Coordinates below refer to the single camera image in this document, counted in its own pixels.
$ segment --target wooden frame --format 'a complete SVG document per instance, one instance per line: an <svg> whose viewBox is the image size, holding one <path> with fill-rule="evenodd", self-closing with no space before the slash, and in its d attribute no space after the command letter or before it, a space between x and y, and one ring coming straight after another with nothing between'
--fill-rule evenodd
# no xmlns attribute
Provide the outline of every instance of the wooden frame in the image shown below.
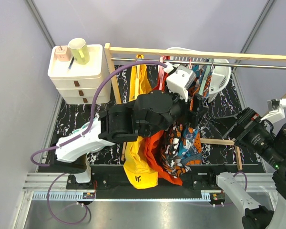
<svg viewBox="0 0 286 229"><path fill-rule="evenodd" d="M122 48L111 47L110 43L105 44L105 55L109 66L109 71L114 71L114 63L112 61L112 54L146 54L156 56L180 56L192 58L212 58L212 59L228 59L228 60L241 60L241 61L280 61L286 62L286 55L264 55L264 54L248 54L248 53L225 53L225 52L195 52L195 51L180 51L180 50L161 50L161 49L141 49L141 48ZM117 104L121 103L121 96L118 88L117 78L112 78L112 87ZM201 138L202 144L217 144L233 146L234 142L223 139L206 139ZM125 153L126 143L123 144L122 158ZM236 161L238 170L242 170L240 148L235 147Z"/></svg>

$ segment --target black marble tabletop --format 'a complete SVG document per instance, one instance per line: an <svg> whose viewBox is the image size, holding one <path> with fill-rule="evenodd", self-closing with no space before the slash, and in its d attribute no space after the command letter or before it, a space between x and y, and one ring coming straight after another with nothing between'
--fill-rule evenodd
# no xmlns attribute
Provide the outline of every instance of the black marble tabletop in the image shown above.
<svg viewBox="0 0 286 229"><path fill-rule="evenodd" d="M129 86L127 82L129 82L130 74L131 69L127 69L117 75L123 103L128 101ZM156 86L158 75L157 66L148 65L147 74L151 86ZM98 117L99 111L114 104L115 99L112 91L109 103L96 105L95 116ZM52 143L55 143L59 137L70 135L74 129L80 128L88 122L90 120L90 108L90 105L68 105L63 100L53 132ZM230 78L227 87L209 104L209 108L209 112L206 115L207 117L223 117L241 111L241 105L232 78ZM202 120L200 126L202 138L221 139L220 134L208 123L206 118ZM100 152L89 153L88 161L91 165L123 164L123 161L121 161L122 147L122 144L116 144L112 147L106 147ZM243 164L258 164L256 155L247 149L241 150L241 157ZM203 144L203 164L236 164L234 147Z"/></svg>

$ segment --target gray wall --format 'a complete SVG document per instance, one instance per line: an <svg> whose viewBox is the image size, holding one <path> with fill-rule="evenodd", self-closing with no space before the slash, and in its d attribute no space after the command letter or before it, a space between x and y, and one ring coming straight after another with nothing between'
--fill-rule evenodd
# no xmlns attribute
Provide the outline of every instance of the gray wall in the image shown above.
<svg viewBox="0 0 286 229"><path fill-rule="evenodd" d="M286 0L276 1L247 53L286 55ZM253 63L286 65L282 62ZM236 73L246 105L261 115L267 111L267 100L281 98L286 93L286 70L238 68ZM286 118L275 123L275 130L278 131L283 123Z"/></svg>
<svg viewBox="0 0 286 229"><path fill-rule="evenodd" d="M50 53L24 1L0 0L0 229L10 228L57 98Z"/></svg>
<svg viewBox="0 0 286 229"><path fill-rule="evenodd" d="M266 0L34 0L56 44L240 52Z"/></svg>

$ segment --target yellow mug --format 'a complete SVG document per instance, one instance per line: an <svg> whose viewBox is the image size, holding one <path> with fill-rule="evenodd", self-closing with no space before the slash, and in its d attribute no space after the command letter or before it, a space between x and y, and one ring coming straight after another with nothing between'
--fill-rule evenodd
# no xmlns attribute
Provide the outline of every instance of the yellow mug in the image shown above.
<svg viewBox="0 0 286 229"><path fill-rule="evenodd" d="M83 38L74 38L68 44L69 49L76 62L79 64L86 64L89 62L89 51L86 41Z"/></svg>

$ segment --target drawer handle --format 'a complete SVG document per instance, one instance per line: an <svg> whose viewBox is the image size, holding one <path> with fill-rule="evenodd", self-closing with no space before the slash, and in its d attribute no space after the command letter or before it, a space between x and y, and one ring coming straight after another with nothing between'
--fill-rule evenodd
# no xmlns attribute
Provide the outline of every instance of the drawer handle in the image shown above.
<svg viewBox="0 0 286 229"><path fill-rule="evenodd" d="M80 83L79 83L77 80L75 80L75 81L74 81L74 85L75 85L76 87L79 87L79 86L80 86Z"/></svg>

